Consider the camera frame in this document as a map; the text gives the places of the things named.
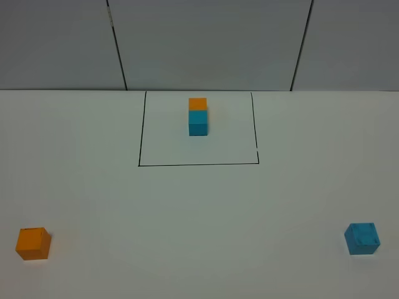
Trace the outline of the orange template block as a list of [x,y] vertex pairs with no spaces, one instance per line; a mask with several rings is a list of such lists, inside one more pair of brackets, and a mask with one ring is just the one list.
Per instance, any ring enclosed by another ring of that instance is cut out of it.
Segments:
[[189,111],[207,110],[207,98],[189,98]]

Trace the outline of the blue template block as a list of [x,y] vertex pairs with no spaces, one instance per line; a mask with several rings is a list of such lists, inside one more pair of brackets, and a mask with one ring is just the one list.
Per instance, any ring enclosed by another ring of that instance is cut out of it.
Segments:
[[207,136],[208,111],[190,110],[188,115],[188,130],[190,136]]

